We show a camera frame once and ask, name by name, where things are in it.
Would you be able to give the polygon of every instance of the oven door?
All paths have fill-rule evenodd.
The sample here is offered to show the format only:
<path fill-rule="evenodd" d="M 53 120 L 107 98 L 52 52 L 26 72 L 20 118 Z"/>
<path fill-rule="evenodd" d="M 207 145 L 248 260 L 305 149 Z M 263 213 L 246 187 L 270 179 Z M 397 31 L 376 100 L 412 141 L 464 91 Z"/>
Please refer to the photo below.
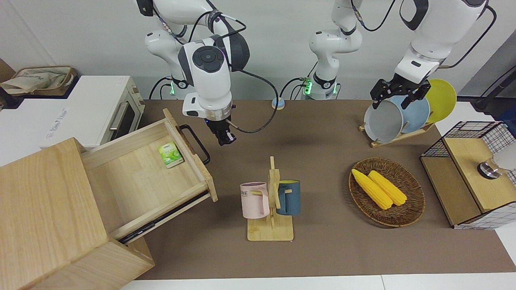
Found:
<path fill-rule="evenodd" d="M 133 121 L 135 119 L 134 109 L 131 107 L 128 101 L 122 102 L 118 105 L 118 110 L 113 119 L 113 122 L 109 126 L 109 130 L 112 131 L 111 140 L 122 137 L 134 129 L 132 128 Z"/>

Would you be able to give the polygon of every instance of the mug handle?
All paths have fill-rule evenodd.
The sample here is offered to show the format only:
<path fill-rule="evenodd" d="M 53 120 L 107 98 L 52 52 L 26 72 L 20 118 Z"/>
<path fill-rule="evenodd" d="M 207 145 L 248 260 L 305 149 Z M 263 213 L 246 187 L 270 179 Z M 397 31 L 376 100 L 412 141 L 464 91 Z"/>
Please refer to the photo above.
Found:
<path fill-rule="evenodd" d="M 291 194 L 292 193 L 292 189 L 285 189 L 284 190 L 285 192 L 285 213 L 288 214 L 288 198 L 287 198 L 287 194 Z"/>
<path fill-rule="evenodd" d="M 269 207 L 269 200 L 265 202 L 265 198 L 263 196 L 267 195 L 267 190 L 259 189 L 259 190 L 251 190 L 251 194 L 256 196 L 262 196 L 262 208 L 260 209 L 260 214 L 265 214 L 265 207 Z"/>

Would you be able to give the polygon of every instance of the plate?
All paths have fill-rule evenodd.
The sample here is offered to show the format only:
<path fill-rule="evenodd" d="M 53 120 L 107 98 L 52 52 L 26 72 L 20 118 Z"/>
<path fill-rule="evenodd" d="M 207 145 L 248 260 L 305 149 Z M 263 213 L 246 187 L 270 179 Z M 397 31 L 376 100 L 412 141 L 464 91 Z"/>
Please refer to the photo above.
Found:
<path fill-rule="evenodd" d="M 366 175 L 371 170 L 378 171 L 407 196 L 405 204 L 393 205 L 388 210 L 382 210 L 358 185 L 350 172 L 349 192 L 358 208 L 370 219 L 382 225 L 398 228 L 413 224 L 421 218 L 425 211 L 425 195 L 416 178 L 399 163 L 373 157 L 359 161 L 353 168 Z"/>
<path fill-rule="evenodd" d="M 403 122 L 409 122 L 401 132 L 411 133 L 425 125 L 428 116 L 430 116 L 430 104 L 426 98 L 423 98 L 422 100 L 416 100 L 410 103 L 406 109 L 402 109 L 401 103 L 406 97 L 405 95 L 395 95 L 391 97 L 389 101 L 393 102 L 401 110 Z"/>
<path fill-rule="evenodd" d="M 431 79 L 429 82 L 432 87 L 426 93 L 426 99 L 430 104 L 432 115 L 428 118 L 428 122 L 435 123 L 452 113 L 457 102 L 457 93 L 445 80 Z"/>
<path fill-rule="evenodd" d="M 367 108 L 364 123 L 365 132 L 372 141 L 389 143 L 401 132 L 403 114 L 394 103 L 386 100 L 376 110 L 373 105 Z"/>

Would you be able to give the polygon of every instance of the mug holder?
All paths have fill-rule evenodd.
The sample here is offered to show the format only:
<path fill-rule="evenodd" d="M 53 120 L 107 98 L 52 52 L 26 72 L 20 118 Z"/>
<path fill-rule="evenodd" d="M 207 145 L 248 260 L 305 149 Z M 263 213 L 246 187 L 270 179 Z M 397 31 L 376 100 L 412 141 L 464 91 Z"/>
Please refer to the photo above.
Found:
<path fill-rule="evenodd" d="M 269 179 L 267 182 L 270 213 L 263 218 L 247 220 L 247 240 L 289 241 L 294 239 L 292 216 L 283 216 L 276 213 L 276 209 L 281 208 L 278 195 L 279 185 L 280 170 L 275 168 L 274 156 L 271 156 Z"/>

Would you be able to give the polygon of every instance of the green led light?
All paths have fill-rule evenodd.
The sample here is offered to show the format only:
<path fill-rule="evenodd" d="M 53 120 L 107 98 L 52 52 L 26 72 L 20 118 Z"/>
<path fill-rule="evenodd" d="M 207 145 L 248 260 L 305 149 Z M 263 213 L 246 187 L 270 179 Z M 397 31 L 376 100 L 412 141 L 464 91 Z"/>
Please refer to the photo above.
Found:
<path fill-rule="evenodd" d="M 309 95 L 312 92 L 312 81 L 308 80 L 308 83 L 304 87 L 304 94 Z"/>

